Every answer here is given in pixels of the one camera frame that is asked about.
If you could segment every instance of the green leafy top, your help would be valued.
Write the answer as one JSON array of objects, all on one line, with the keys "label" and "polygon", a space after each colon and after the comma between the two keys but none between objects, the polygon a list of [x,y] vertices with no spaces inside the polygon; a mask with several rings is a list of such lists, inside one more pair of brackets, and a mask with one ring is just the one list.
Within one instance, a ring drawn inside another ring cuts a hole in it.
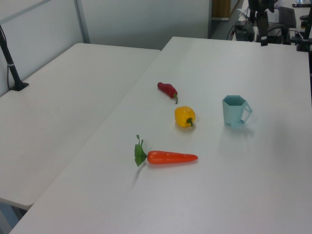
[{"label": "green leafy top", "polygon": [[142,162],[145,161],[145,159],[147,158],[147,155],[143,151],[143,148],[142,148],[143,140],[141,141],[141,144],[140,144],[140,136],[137,135],[136,137],[138,138],[138,144],[136,144],[135,146],[135,161],[136,161],[137,166],[139,166],[142,164]]}]

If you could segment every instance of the pepper stem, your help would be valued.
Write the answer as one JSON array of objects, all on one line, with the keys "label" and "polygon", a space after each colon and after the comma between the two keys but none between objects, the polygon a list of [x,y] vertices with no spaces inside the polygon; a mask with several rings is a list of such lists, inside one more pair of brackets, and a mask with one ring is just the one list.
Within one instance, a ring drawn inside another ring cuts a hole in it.
[{"label": "pepper stem", "polygon": [[173,94],[174,98],[176,99],[175,103],[177,104],[177,95]]},{"label": "pepper stem", "polygon": [[193,120],[193,118],[188,118],[187,121],[186,121],[187,123],[190,123],[190,124],[191,124],[191,127],[193,127],[193,122],[192,122],[192,120]]}]

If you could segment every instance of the red chili pepper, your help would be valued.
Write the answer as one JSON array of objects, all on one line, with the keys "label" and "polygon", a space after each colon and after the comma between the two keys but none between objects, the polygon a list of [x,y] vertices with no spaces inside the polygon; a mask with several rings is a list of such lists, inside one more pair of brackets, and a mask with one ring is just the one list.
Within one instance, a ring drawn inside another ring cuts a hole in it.
[{"label": "red chili pepper", "polygon": [[177,91],[171,84],[163,84],[163,83],[159,82],[157,84],[157,87],[158,87],[158,89],[160,89],[164,93],[168,94],[169,97],[175,98],[176,99],[175,103],[177,104]]}]

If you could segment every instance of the orange carrot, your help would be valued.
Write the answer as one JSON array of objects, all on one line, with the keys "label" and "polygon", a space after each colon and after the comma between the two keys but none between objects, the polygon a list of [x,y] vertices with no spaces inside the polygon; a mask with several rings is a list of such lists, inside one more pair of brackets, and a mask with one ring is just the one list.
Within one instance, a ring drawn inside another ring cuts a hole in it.
[{"label": "orange carrot", "polygon": [[150,151],[147,161],[152,164],[180,163],[197,160],[196,155],[180,154],[166,151]]},{"label": "orange carrot", "polygon": [[137,166],[141,165],[141,163],[144,162],[146,158],[147,161],[152,164],[190,162],[198,159],[196,155],[165,151],[150,151],[146,155],[142,148],[143,140],[140,142],[139,135],[137,135],[136,137],[138,138],[138,144],[135,145],[135,161]]}]

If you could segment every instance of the yellow bell pepper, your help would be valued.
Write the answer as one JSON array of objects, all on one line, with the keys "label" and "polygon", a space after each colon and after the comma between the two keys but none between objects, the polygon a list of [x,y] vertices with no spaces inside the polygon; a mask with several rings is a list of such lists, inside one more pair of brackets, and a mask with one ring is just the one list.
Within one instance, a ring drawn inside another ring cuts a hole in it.
[{"label": "yellow bell pepper", "polygon": [[187,128],[192,126],[195,121],[195,112],[188,106],[181,106],[175,110],[175,121],[182,127]]}]

